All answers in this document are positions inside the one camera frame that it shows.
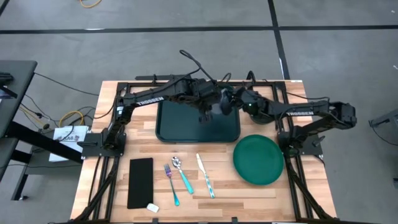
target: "wooden table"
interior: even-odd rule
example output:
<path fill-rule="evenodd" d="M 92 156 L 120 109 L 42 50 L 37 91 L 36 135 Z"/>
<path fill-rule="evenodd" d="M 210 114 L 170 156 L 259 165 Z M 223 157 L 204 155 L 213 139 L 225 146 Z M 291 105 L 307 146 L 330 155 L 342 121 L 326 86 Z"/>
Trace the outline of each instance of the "wooden table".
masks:
<path fill-rule="evenodd" d="M 109 110 L 114 100 L 116 85 L 117 81 L 103 82 L 95 116 L 101 116 Z M 286 87 L 288 92 L 305 96 L 301 81 L 286 81 Z M 145 89 L 148 87 L 135 88 L 133 91 Z M 254 87 L 254 90 L 273 99 L 270 87 L 258 86 Z M 289 95 L 289 102 L 303 103 L 306 100 Z M 295 220 L 286 170 L 273 184 L 256 186 L 243 181 L 233 167 L 232 153 L 236 143 L 250 134 L 261 134 L 275 140 L 274 123 L 255 124 L 248 114 L 240 111 L 241 135 L 236 142 L 170 144 L 159 141 L 155 136 L 156 114 L 157 104 L 136 108 L 131 122 L 126 126 L 127 143 L 125 153 L 120 159 L 111 222 L 151 222 L 153 218 L 159 218 L 160 222 L 230 222 L 231 217 L 237 217 L 240 222 Z M 108 126 L 110 119 L 111 115 L 96 119 L 93 132 L 101 132 Z M 311 120 L 311 117 L 295 117 L 294 123 L 302 126 Z M 210 198 L 204 176 L 197 165 L 197 152 L 201 155 L 216 198 Z M 163 168 L 166 163 L 171 165 L 173 156 L 182 160 L 182 169 L 195 191 L 190 195 L 178 170 L 172 168 L 174 187 L 181 203 L 179 207 L 174 206 L 170 182 Z M 147 157 L 154 158 L 154 203 L 160 207 L 158 213 L 152 213 L 146 208 L 127 209 L 129 161 Z M 309 191 L 327 213 L 335 216 L 323 164 L 313 156 L 302 156 L 302 160 Z M 71 218 L 77 217 L 87 206 L 96 161 L 97 158 L 89 158 L 83 163 Z M 100 170 L 101 164 L 98 167 L 93 194 L 98 186 Z M 305 217 L 302 194 L 299 189 L 297 192 L 302 216 Z M 104 217 L 107 197 L 108 193 L 105 192 L 100 218 Z"/>

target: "silver fork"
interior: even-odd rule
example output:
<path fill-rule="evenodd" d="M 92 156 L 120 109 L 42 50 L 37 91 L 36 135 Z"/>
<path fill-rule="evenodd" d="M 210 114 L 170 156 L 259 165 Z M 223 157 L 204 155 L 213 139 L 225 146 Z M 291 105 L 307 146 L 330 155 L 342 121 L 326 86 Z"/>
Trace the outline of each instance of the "silver fork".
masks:
<path fill-rule="evenodd" d="M 170 170 L 170 167 L 168 164 L 164 165 L 164 170 L 166 171 L 166 175 L 170 179 L 170 184 L 172 185 L 172 190 L 173 190 L 173 195 L 174 195 L 174 205 L 179 206 L 180 201 L 178 200 L 177 194 L 175 194 L 175 191 L 174 191 L 173 182 L 172 182 L 172 171 Z"/>

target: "green bowl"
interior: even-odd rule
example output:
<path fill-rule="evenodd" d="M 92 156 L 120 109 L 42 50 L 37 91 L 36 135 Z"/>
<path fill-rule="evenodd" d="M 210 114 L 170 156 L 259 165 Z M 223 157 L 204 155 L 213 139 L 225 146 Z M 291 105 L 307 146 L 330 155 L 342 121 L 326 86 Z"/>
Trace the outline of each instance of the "green bowl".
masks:
<path fill-rule="evenodd" d="M 233 161 L 238 174 L 255 185 L 273 183 L 284 168 L 284 157 L 279 146 L 258 134 L 246 136 L 237 143 Z"/>

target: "concrete floor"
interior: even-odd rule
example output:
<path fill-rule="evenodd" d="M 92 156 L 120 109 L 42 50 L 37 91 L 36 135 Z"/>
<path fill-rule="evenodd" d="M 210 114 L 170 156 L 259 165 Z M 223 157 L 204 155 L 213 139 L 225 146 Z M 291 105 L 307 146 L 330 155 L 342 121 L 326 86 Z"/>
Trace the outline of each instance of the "concrete floor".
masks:
<path fill-rule="evenodd" d="M 275 8 L 280 26 L 398 24 L 398 2 L 393 0 L 278 0 Z M 10 0 L 0 29 L 267 26 L 269 15 L 267 1 L 261 0 L 103 0 L 93 9 L 82 8 L 78 1 Z M 398 30 L 281 33 L 290 77 L 304 81 L 307 96 L 326 95 L 356 107 L 357 126 L 328 131 L 322 142 L 338 216 L 396 223 L 398 190 L 392 178 L 398 177 L 398 149 L 377 138 L 368 120 L 397 108 Z M 257 78 L 282 78 L 272 31 L 1 35 L 0 49 L 0 60 L 36 60 L 36 72 L 93 93 L 103 80 L 195 68 L 179 49 L 196 56 L 215 78 L 227 72 L 244 78 L 248 70 Z M 96 106 L 97 100 L 40 77 L 33 79 L 27 94 L 54 119 Z M 34 108 L 29 99 L 24 103 Z M 34 129 L 23 114 L 15 120 Z M 398 142 L 389 125 L 378 131 Z M 64 169 L 58 176 L 30 176 L 24 189 L 30 199 L 12 202 L 20 171 L 8 168 L 0 184 L 0 223 L 68 220 L 79 173 Z"/>

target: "knife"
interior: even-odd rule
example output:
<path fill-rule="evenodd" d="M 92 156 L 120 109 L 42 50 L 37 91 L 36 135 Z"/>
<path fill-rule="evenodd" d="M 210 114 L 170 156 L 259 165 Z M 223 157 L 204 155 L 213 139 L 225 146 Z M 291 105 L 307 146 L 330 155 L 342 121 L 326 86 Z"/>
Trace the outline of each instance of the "knife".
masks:
<path fill-rule="evenodd" d="M 205 175 L 206 184 L 207 184 L 207 187 L 209 188 L 210 196 L 211 196 L 211 198 L 215 198 L 215 196 L 214 196 L 214 191 L 213 191 L 213 189 L 211 188 L 209 177 L 208 177 L 207 174 L 206 174 L 205 167 L 203 166 L 203 163 L 201 162 L 199 153 L 197 153 L 197 160 L 198 160 L 199 169 L 200 169 L 200 170 L 203 172 L 203 174 Z"/>

